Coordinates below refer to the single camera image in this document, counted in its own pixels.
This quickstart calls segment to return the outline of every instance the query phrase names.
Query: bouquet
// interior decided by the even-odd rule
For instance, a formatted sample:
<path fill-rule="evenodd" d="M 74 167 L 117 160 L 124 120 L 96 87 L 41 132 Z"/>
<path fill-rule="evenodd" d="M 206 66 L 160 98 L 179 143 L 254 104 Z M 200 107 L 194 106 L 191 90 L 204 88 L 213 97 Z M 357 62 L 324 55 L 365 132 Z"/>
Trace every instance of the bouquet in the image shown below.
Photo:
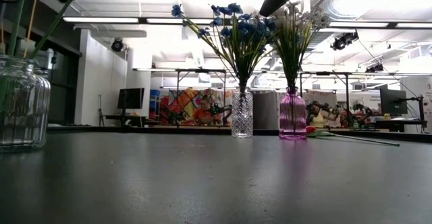
<path fill-rule="evenodd" d="M 209 27 L 212 30 L 197 26 L 184 15 L 180 5 L 174 5 L 171 14 L 182 19 L 183 27 L 189 27 L 205 41 L 230 70 L 225 62 L 228 63 L 238 79 L 240 90 L 244 90 L 255 66 L 264 57 L 266 45 L 272 41 L 275 21 L 273 18 L 261 18 L 258 13 L 243 14 L 237 3 L 227 7 L 212 5 L 211 9 L 213 21 Z"/>
<path fill-rule="evenodd" d="M 301 13 L 297 5 L 289 3 L 273 14 L 276 25 L 273 47 L 281 57 L 288 88 L 296 86 L 304 53 L 312 39 L 330 23 L 329 16 L 319 8 Z"/>

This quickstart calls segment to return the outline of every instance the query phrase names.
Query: ribbed glass vase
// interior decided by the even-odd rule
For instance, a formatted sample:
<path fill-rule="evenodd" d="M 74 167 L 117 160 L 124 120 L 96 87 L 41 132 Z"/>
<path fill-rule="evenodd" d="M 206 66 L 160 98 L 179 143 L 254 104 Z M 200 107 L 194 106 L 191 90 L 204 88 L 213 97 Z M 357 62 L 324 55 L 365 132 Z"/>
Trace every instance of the ribbed glass vase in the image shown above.
<path fill-rule="evenodd" d="M 306 140 L 306 103 L 297 88 L 286 88 L 279 112 L 279 137 L 283 140 Z"/>
<path fill-rule="evenodd" d="M 35 61 L 0 56 L 0 152 L 31 150 L 46 140 L 51 85 Z"/>
<path fill-rule="evenodd" d="M 253 95 L 246 87 L 240 87 L 233 93 L 232 99 L 232 136 L 249 138 L 253 135 Z"/>

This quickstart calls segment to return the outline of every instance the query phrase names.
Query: window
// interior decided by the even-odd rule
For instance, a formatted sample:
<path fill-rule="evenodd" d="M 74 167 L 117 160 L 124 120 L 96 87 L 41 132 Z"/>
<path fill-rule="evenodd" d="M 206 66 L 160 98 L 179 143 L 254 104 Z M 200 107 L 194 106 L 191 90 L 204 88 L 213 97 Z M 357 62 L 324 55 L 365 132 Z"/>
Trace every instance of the window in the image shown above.
<path fill-rule="evenodd" d="M 20 40 L 18 57 L 24 56 L 27 48 L 29 55 L 35 48 L 35 42 Z M 34 58 L 39 66 L 47 71 L 51 83 L 51 102 L 48 123 L 73 124 L 75 120 L 76 82 L 78 79 L 78 56 L 64 55 L 54 49 L 45 48 Z"/>

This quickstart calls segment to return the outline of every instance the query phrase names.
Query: tripod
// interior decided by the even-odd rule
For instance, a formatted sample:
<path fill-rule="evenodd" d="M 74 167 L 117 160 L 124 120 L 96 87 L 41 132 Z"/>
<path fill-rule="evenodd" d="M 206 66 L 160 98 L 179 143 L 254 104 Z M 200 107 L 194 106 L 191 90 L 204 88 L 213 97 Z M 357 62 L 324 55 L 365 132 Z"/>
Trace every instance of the tripod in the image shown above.
<path fill-rule="evenodd" d="M 99 114 L 99 127 L 101 126 L 101 122 L 103 127 L 105 127 L 105 122 L 103 121 L 103 114 L 102 114 L 102 94 L 99 94 L 97 96 L 99 100 L 99 109 L 97 110 Z"/>

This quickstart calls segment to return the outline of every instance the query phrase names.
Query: desk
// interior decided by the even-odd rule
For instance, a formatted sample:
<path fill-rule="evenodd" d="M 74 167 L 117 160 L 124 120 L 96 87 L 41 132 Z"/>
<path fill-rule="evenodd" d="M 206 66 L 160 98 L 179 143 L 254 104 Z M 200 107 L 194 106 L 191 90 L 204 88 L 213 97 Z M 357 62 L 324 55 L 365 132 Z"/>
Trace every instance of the desk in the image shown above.
<path fill-rule="evenodd" d="M 112 120 L 118 120 L 120 121 L 120 126 L 124 127 L 124 122 L 127 120 L 130 120 L 133 125 L 145 125 L 146 123 L 146 117 L 144 116 L 135 116 L 135 115 L 104 115 L 105 119 L 112 119 Z"/>
<path fill-rule="evenodd" d="M 377 129 L 389 129 L 391 132 L 405 132 L 405 125 L 422 125 L 419 120 L 379 120 L 375 122 Z"/>
<path fill-rule="evenodd" d="M 0 155 L 0 223 L 430 223 L 432 146 L 49 134 Z"/>

